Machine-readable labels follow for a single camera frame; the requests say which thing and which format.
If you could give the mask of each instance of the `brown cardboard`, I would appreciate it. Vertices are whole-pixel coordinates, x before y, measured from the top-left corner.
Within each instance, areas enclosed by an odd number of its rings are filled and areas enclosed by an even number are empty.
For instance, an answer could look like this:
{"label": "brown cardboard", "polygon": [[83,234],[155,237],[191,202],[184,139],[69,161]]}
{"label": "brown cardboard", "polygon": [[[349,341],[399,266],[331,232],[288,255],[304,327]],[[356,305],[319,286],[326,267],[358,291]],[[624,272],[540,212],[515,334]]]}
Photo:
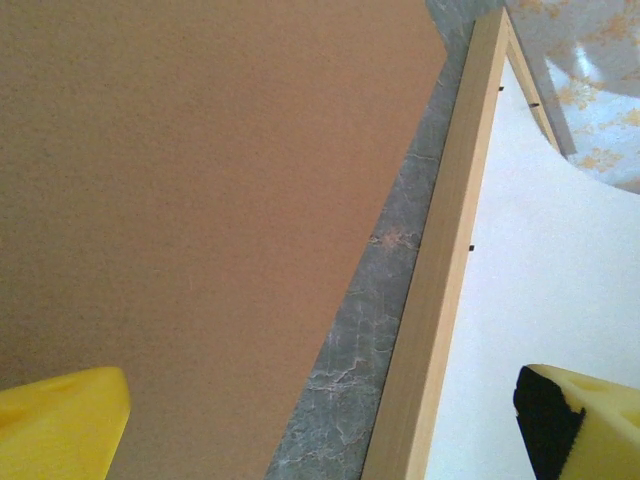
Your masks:
{"label": "brown cardboard", "polygon": [[121,366],[110,478],[261,478],[443,64],[422,1],[4,2],[0,38],[0,388]]}

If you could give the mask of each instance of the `yellow foam piece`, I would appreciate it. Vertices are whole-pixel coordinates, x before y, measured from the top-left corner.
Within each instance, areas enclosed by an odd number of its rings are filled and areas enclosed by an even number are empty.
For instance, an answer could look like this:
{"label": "yellow foam piece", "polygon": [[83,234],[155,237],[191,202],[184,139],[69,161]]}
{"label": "yellow foam piece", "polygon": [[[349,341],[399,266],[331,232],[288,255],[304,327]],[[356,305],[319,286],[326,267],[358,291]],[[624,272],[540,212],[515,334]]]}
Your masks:
{"label": "yellow foam piece", "polygon": [[115,367],[0,392],[0,478],[104,479],[129,411]]}
{"label": "yellow foam piece", "polygon": [[547,365],[529,365],[560,387],[572,411],[585,409],[561,480],[640,479],[640,390]]}

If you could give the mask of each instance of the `wooden frame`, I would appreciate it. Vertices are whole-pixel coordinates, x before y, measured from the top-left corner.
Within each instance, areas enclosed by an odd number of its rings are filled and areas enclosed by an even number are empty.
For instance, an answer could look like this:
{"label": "wooden frame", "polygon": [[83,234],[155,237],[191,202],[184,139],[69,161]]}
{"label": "wooden frame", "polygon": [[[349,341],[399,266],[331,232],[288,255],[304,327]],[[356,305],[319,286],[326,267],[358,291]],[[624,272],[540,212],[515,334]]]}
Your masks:
{"label": "wooden frame", "polygon": [[478,19],[362,480],[425,476],[505,57],[559,150],[506,10]]}

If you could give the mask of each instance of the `marble countertop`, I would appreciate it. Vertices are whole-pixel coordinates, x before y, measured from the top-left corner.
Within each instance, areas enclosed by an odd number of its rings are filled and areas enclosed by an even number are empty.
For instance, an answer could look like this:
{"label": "marble countertop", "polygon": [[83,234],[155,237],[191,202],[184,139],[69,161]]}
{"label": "marble countertop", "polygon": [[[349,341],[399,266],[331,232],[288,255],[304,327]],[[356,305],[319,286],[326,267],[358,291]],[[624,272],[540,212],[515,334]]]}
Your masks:
{"label": "marble countertop", "polygon": [[448,58],[267,480],[357,480],[473,30],[502,0],[427,0]]}

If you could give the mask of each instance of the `white surface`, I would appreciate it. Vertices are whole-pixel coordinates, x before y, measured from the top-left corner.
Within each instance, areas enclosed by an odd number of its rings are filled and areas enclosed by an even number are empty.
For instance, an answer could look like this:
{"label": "white surface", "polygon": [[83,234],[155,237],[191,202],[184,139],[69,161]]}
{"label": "white surface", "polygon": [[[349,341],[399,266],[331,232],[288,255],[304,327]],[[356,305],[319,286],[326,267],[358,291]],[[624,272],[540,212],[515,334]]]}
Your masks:
{"label": "white surface", "polygon": [[569,165],[503,74],[429,480],[533,479],[512,398],[546,363],[640,387],[640,196]]}

